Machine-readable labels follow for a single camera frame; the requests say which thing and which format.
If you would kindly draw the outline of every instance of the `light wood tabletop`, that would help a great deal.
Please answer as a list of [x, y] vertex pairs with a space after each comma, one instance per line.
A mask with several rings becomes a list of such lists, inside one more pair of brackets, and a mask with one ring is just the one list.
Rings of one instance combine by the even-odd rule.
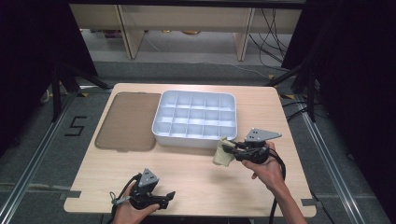
[[[156, 144], [147, 151], [119, 151], [95, 146], [106, 113], [119, 92], [164, 91], [226, 92], [235, 97], [237, 136], [243, 142], [251, 128], [282, 133], [272, 140], [286, 164], [286, 183], [305, 217], [316, 214], [315, 206], [303, 206], [302, 199], [312, 199], [304, 171], [294, 145], [290, 128], [276, 89], [271, 87], [117, 84], [109, 96], [105, 110], [93, 134], [79, 168], [72, 191], [81, 191], [78, 198], [67, 198], [64, 209], [71, 213], [111, 212], [110, 191], [117, 196], [125, 184], [145, 168], [160, 178], [154, 195], [175, 191], [168, 208], [154, 216], [269, 217], [274, 196], [240, 161], [229, 167], [217, 166], [212, 160], [215, 149], [169, 147]], [[276, 209], [276, 216], [282, 216]]]

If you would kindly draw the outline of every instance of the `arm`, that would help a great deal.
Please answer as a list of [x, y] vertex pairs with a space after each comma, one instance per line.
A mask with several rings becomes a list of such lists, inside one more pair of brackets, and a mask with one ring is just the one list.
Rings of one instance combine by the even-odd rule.
[[[125, 190], [123, 197], [129, 195], [133, 185], [134, 183]], [[113, 224], [139, 224], [146, 216], [157, 211], [159, 208], [160, 206], [158, 204], [152, 204], [145, 209], [137, 210], [131, 206], [129, 201], [126, 201], [117, 209]]]
[[[275, 150], [272, 142], [267, 142], [269, 148]], [[273, 157], [269, 157], [263, 164], [256, 164], [251, 161], [242, 161], [242, 164], [254, 173], [252, 179], [257, 177], [274, 194], [280, 210], [288, 223], [306, 223], [300, 208], [291, 197], [290, 191], [285, 184], [280, 170], [279, 163]]]

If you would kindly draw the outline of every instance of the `storage box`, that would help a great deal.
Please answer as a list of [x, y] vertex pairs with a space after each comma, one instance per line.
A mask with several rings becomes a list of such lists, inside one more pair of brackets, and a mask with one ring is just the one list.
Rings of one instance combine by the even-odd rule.
[[217, 148], [237, 134], [236, 102], [229, 93], [165, 91], [152, 124], [160, 145]]

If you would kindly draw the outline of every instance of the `floor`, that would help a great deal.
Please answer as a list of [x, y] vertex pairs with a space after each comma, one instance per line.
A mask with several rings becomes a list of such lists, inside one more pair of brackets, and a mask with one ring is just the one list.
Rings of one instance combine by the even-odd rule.
[[[247, 45], [247, 54], [243, 62], [236, 60], [232, 34], [227, 33], [200, 33], [198, 35], [186, 35], [180, 31], [164, 33], [162, 31], [148, 31], [140, 46], [137, 57], [129, 60], [126, 56], [123, 42], [120, 38], [105, 38], [101, 32], [82, 30], [92, 59], [99, 63], [186, 63], [196, 65], [217, 64], [230, 66], [235, 70], [247, 70], [251, 73], [260, 74], [267, 78], [267, 74], [255, 70], [262, 67], [279, 68], [280, 62], [270, 56], [266, 56], [258, 50], [250, 39]], [[252, 37], [262, 43], [258, 34]], [[279, 39], [287, 46], [290, 35], [280, 35]], [[272, 46], [276, 45], [273, 39], [268, 40]], [[271, 51], [277, 58], [282, 59], [278, 49], [269, 46], [264, 48]], [[291, 91], [281, 89], [284, 95], [281, 103], [286, 105], [295, 101], [303, 100], [303, 95], [295, 96], [297, 99], [289, 99]], [[81, 108], [96, 107], [97, 110], [87, 109], [89, 122], [86, 123], [85, 135], [75, 138], [78, 146], [86, 146], [90, 140], [95, 122], [101, 115], [101, 108], [106, 103], [108, 94], [92, 94], [90, 101], [84, 101], [77, 97], [68, 108], [69, 113], [78, 114]], [[293, 115], [302, 109], [301, 105], [287, 105], [284, 107], [287, 116]], [[326, 108], [316, 106], [317, 122], [310, 122], [305, 113], [296, 113], [298, 116], [290, 119], [289, 126], [295, 144], [299, 150], [305, 175], [310, 188], [318, 197], [316, 216], [309, 218], [309, 223], [390, 223], [383, 212], [376, 197], [361, 175], [359, 168], [353, 160], [347, 156], [347, 148], [344, 147], [342, 138], [332, 125]], [[20, 176], [26, 173], [30, 159], [40, 147], [41, 140], [51, 129], [50, 124], [51, 102], [39, 107], [34, 114], [34, 119], [27, 125], [29, 127], [21, 138], [15, 150], [9, 150], [0, 160], [0, 202], [5, 202], [9, 193]], [[65, 123], [72, 117], [66, 117]], [[64, 136], [69, 132], [68, 127], [61, 127], [57, 135]], [[56, 138], [51, 142], [52, 147], [62, 147]], [[73, 176], [78, 171], [79, 162], [85, 154], [85, 147], [76, 148], [73, 153], [66, 153], [59, 157], [56, 150], [50, 150], [44, 155], [42, 164], [33, 176], [32, 183], [26, 191], [18, 209], [12, 211], [13, 218], [10, 223], [103, 223], [108, 216], [90, 214], [67, 214], [63, 211], [62, 197], [70, 188]], [[266, 218], [252, 218], [252, 223], [267, 222]], [[284, 223], [284, 220], [276, 218], [275, 223]]]

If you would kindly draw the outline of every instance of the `hand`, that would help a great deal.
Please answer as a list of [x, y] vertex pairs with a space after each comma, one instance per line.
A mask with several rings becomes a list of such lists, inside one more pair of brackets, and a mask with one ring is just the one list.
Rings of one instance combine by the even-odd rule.
[[[275, 152], [275, 144], [273, 142], [266, 142], [268, 147], [273, 149], [271, 153]], [[285, 184], [282, 176], [282, 171], [280, 170], [280, 165], [276, 161], [274, 157], [268, 157], [268, 160], [263, 164], [256, 164], [251, 161], [242, 161], [245, 167], [252, 170], [254, 173], [252, 175], [252, 179], [259, 178], [265, 186], [274, 191], [277, 187], [280, 187]]]
[[[128, 186], [128, 189], [125, 190], [123, 197], [129, 196], [129, 192], [131, 191], [132, 183]], [[138, 224], [143, 219], [150, 215], [151, 213], [157, 211], [160, 208], [159, 204], [152, 204], [147, 208], [137, 210], [135, 209], [129, 201], [122, 203], [119, 208], [117, 209], [116, 215], [114, 217], [114, 224]]]

